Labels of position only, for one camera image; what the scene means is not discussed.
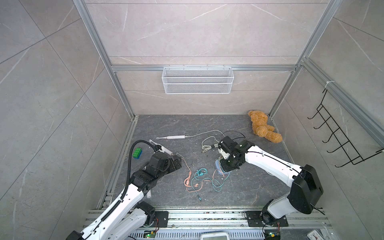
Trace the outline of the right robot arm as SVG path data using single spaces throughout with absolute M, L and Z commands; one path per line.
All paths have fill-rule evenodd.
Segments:
M 218 143 L 218 150 L 222 158 L 217 168 L 224 174 L 248 163 L 263 169 L 290 188 L 288 194 L 269 201 L 263 207 L 260 219 L 267 226 L 294 212 L 311 214 L 324 193 L 317 171 L 310 165 L 302 167 L 286 162 L 248 140 L 237 143 L 230 137 L 224 137 Z

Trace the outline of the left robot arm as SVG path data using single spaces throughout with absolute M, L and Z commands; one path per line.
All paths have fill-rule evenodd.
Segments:
M 143 143 L 153 150 L 150 160 L 138 171 L 131 173 L 132 157 L 137 144 Z M 135 141 L 128 155 L 126 185 L 113 203 L 81 232 L 72 231 L 68 240 L 124 240 L 136 229 L 155 221 L 155 208 L 143 198 L 165 175 L 182 168 L 182 158 L 162 145 L 145 140 Z

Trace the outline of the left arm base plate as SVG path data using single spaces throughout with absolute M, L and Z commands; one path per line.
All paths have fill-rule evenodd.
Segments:
M 168 211 L 156 211 L 154 215 L 147 221 L 144 227 L 157 227 L 157 228 L 166 228 L 169 222 L 169 212 Z

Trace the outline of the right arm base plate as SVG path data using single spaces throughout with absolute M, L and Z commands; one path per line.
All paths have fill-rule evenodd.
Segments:
M 285 216 L 275 219 L 268 213 L 262 211 L 246 211 L 246 220 L 249 227 L 288 227 L 288 221 Z

